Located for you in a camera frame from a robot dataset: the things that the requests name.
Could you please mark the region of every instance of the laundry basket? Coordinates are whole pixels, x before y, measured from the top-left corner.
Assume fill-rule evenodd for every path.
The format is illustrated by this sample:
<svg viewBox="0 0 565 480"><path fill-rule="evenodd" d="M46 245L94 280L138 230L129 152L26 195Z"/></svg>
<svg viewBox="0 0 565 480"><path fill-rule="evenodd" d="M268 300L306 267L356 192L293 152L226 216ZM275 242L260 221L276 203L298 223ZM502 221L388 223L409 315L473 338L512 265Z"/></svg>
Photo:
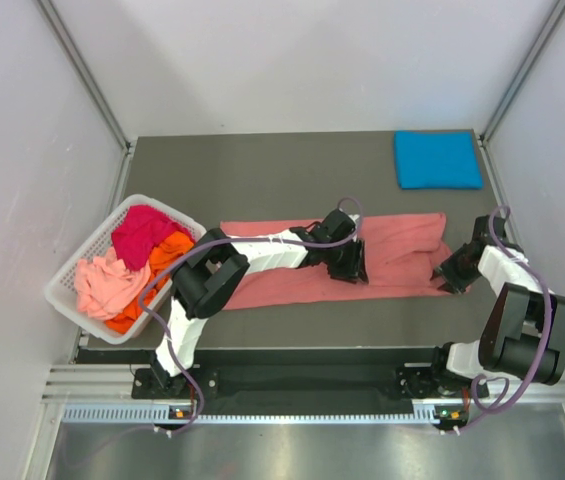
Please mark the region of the laundry basket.
<svg viewBox="0 0 565 480"><path fill-rule="evenodd" d="M130 338L136 337L149 323L149 315L143 313L133 323L133 326L125 333L120 334L110 329L101 320L90 318L87 315L77 311L77 292L73 286L75 279L75 268L78 260L86 258L89 261L95 256L103 256L104 253L112 246L111 232L115 230L126 217L129 208L134 205L149 205L169 216L172 220L186 228L195 240L199 240L206 230L202 225L195 222L192 218L178 212L162 202L158 202L153 198L144 195L131 195L124 200L108 218L98 227L86 242L78 249L77 252L60 268L53 279L44 289L44 296L47 301L55 307L55 309L68 319L77 323L84 330L102 340L113 345L119 345L126 342ZM153 301L149 304L152 309L157 309L162 305L164 300L169 296L171 289L171 280L158 292Z"/></svg>

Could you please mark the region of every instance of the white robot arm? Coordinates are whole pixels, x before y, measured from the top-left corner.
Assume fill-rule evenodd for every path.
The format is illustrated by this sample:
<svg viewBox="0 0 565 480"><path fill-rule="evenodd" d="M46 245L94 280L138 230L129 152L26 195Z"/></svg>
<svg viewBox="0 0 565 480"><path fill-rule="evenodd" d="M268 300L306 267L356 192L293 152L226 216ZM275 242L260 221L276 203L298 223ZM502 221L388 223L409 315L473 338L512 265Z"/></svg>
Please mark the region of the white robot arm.
<svg viewBox="0 0 565 480"><path fill-rule="evenodd" d="M528 259L522 249L509 243L502 218L495 218L494 231L511 257L493 245L488 233L489 217L475 221L473 238L435 269L441 290L463 293L480 276L486 278L497 296L493 311L479 340L448 343L438 349L441 384L470 381L478 375L523 378L529 371L543 335L542 288L522 265ZM534 381L556 383L565 366L565 297L550 293L553 327Z"/></svg>
<svg viewBox="0 0 565 480"><path fill-rule="evenodd" d="M168 322L171 339L165 335L156 349L157 362L164 373L168 377L180 374L169 353L169 341L182 366L188 369L193 365L193 353L208 318L226 305L245 275L326 263L331 278L368 282L364 243L357 236L338 248L313 249L300 245L342 240L355 231L357 219L358 215L349 216L338 209L310 227L251 237L262 239L252 242L227 237L220 229L209 231L196 245L222 238L233 238L235 242L202 252L174 270Z"/></svg>

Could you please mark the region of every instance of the aluminum frame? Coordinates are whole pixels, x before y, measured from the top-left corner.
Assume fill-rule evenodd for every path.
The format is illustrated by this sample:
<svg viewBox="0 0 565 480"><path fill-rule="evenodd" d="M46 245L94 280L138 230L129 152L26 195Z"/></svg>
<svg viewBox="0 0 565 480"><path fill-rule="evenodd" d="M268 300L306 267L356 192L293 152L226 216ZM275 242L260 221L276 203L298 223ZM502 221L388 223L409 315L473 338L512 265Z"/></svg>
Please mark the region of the aluminum frame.
<svg viewBox="0 0 565 480"><path fill-rule="evenodd" d="M61 44L69 62L75 68L85 89L93 99L96 107L108 125L111 134L122 148L125 156L120 165L116 186L111 194L109 207L113 208L119 202L124 191L124 185L128 177L129 164L133 157L134 145L124 134L119 122L108 105L105 96L97 85L88 65L84 61L77 45L68 32L58 10L52 0L35 0L43 16L48 21L53 34ZM505 200L501 183L494 168L492 155L489 150L489 141L493 137L498 126L501 124L513 101L526 83L531 71L537 63L540 55L545 51L549 40L558 29L560 21L565 16L565 0L556 0L542 27L525 55L522 63L517 69L497 108L491 116L485 131L479 135L480 148L487 164L489 178L493 184L496 197L499 202ZM512 224L509 234L516 238L516 228ZM76 339L75 348L79 348L80 335ZM36 435L28 456L22 478L39 480L47 476L53 448L59 432L62 418L65 415L67 405L85 403L87 401L104 403L106 405L119 407L121 404L133 403L139 405L141 402L159 404L159 401L139 401L130 398L133 376L127 366L118 365L58 365L51 370L49 381L41 401L38 416ZM565 413L565 376L564 379L554 387L544 390L542 385L533 385L522 397L525 403L560 403Z"/></svg>

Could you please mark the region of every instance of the red cloth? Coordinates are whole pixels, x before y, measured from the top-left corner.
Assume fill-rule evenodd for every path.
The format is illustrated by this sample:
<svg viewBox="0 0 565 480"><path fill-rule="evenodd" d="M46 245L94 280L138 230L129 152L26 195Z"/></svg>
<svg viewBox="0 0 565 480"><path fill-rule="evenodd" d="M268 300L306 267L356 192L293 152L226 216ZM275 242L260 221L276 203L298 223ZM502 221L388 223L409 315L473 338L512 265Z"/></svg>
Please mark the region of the red cloth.
<svg viewBox="0 0 565 480"><path fill-rule="evenodd" d="M182 232L193 241L188 230L164 213L148 205L134 205L122 224L111 233L111 240L126 268L136 271L146 265L153 247L175 232Z"/></svg>
<svg viewBox="0 0 565 480"><path fill-rule="evenodd" d="M224 222L227 235L266 235L313 220L279 222ZM442 242L443 213L386 215L364 219L360 237L365 240L369 284L350 284L329 277L326 265L297 270L277 269L248 275L225 310L369 298L445 295L431 282L433 268L451 250Z"/></svg>

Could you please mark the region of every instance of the blue towel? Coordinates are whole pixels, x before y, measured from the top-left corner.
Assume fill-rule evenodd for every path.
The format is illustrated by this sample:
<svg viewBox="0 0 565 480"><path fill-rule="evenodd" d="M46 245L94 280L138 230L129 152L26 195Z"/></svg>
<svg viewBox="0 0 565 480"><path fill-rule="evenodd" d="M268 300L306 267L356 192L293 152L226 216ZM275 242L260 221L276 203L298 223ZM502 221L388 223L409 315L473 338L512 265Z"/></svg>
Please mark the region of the blue towel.
<svg viewBox="0 0 565 480"><path fill-rule="evenodd" d="M396 132L398 183L414 188L482 188L482 176L469 132Z"/></svg>

